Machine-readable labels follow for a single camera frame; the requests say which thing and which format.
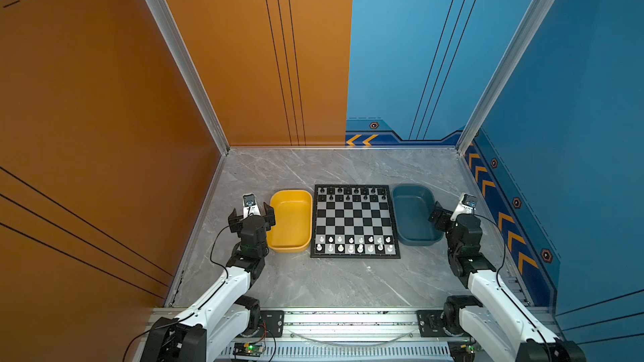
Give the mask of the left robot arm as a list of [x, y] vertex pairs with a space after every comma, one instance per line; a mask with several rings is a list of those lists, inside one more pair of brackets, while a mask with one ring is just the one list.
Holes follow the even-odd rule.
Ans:
[[146, 332], [141, 361], [214, 361], [229, 343], [259, 325], [260, 306], [247, 292], [269, 253], [267, 233], [276, 224], [273, 207], [260, 209], [254, 194], [243, 196], [243, 213], [231, 212], [228, 228], [240, 241], [223, 273], [189, 308], [160, 318]]

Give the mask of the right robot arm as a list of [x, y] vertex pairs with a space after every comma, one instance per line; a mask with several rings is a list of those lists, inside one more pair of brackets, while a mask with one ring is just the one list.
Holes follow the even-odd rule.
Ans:
[[445, 234], [452, 273], [471, 294], [444, 304], [444, 329], [469, 335], [494, 361], [585, 361], [583, 350], [562, 340], [507, 289], [500, 271], [481, 253], [476, 199], [465, 195], [456, 210], [434, 204], [429, 222]]

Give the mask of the black white chess board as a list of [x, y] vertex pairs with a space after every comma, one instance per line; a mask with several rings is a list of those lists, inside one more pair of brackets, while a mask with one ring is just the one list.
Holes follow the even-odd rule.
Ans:
[[396, 260], [401, 257], [387, 185], [317, 184], [312, 222], [312, 258]]

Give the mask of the left green circuit board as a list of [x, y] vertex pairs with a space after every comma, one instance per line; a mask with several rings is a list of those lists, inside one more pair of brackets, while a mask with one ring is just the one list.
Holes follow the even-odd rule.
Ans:
[[265, 351], [264, 343], [234, 343], [231, 354], [234, 360], [259, 360]]

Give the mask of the right circuit board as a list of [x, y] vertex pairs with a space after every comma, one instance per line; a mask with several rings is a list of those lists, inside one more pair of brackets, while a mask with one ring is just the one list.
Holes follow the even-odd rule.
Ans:
[[475, 362], [476, 355], [482, 351], [477, 343], [449, 342], [449, 354], [454, 362]]

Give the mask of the teal plastic tray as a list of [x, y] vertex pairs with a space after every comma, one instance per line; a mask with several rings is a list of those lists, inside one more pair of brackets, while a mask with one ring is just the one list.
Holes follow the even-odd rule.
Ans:
[[433, 222], [435, 198], [430, 189], [419, 184], [401, 184], [392, 192], [398, 239], [406, 246], [431, 246], [443, 238]]

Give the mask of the yellow plastic tray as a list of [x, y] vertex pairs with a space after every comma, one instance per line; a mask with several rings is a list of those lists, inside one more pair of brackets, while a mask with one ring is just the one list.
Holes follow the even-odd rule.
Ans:
[[281, 190], [270, 205], [276, 224], [268, 233], [268, 247], [278, 253], [299, 253], [310, 245], [312, 237], [312, 195], [302, 189]]

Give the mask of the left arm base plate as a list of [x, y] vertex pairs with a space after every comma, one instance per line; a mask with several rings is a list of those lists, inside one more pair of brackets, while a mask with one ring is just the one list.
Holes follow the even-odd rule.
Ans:
[[251, 312], [247, 328], [241, 333], [241, 337], [262, 337], [266, 328], [275, 338], [283, 336], [285, 311], [265, 310]]

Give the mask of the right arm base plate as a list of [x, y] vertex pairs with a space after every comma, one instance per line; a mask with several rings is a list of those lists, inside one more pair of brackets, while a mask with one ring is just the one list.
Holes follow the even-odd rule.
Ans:
[[422, 338], [463, 337], [466, 332], [459, 324], [457, 313], [444, 310], [419, 310], [416, 312]]

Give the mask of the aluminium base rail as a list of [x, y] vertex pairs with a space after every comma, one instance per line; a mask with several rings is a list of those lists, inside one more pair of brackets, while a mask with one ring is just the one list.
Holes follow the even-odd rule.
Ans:
[[282, 308], [283, 341], [315, 340], [325, 343], [387, 341], [466, 341], [463, 337], [422, 338], [416, 312], [419, 307]]

